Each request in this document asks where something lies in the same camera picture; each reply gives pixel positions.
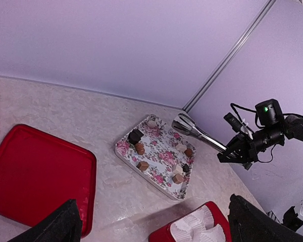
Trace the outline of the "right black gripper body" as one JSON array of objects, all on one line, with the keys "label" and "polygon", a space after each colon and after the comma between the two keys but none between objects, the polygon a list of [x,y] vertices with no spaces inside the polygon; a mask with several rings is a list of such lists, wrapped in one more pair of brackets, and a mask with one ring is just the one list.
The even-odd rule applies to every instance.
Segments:
[{"label": "right black gripper body", "polygon": [[241,164],[249,170],[253,162],[257,162],[258,153],[254,141],[244,134],[237,134],[227,144],[226,150],[218,153],[220,163]]}]

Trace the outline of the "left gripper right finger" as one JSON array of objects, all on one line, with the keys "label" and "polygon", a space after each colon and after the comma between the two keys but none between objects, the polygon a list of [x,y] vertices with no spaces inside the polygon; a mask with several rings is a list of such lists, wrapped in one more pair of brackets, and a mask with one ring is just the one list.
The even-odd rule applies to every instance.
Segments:
[{"label": "left gripper right finger", "polygon": [[303,236],[275,222],[240,195],[231,195],[228,215],[236,241],[303,242]]}]

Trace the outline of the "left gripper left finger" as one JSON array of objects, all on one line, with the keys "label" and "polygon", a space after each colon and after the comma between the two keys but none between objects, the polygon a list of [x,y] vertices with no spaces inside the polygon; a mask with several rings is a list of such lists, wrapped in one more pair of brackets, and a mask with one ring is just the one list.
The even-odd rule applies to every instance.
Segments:
[{"label": "left gripper left finger", "polygon": [[69,199],[36,226],[10,241],[80,241],[82,221],[75,199]]}]

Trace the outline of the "steel serving tongs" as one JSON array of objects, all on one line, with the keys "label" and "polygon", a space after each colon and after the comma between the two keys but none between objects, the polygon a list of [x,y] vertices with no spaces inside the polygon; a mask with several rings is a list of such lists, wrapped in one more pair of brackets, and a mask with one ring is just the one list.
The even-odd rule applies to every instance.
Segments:
[{"label": "steel serving tongs", "polygon": [[200,129],[196,123],[184,113],[179,113],[172,121],[171,126],[177,132],[186,136],[194,137],[195,139],[210,145],[220,153],[226,151],[225,145]]}]

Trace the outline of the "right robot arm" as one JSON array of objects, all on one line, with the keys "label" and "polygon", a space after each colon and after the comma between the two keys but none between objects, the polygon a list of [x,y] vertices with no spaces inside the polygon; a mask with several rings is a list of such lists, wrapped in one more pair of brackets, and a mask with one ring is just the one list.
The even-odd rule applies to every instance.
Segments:
[{"label": "right robot arm", "polygon": [[[295,113],[283,113],[276,99],[269,99],[258,103],[254,110],[230,104],[235,115],[228,113],[224,120],[236,132],[230,142],[217,157],[221,163],[241,164],[246,170],[253,163],[267,163],[260,161],[258,154],[273,150],[276,145],[284,146],[285,139],[296,139],[303,142],[303,116]],[[255,114],[255,124],[258,128],[253,131],[243,120],[237,109]]]}]

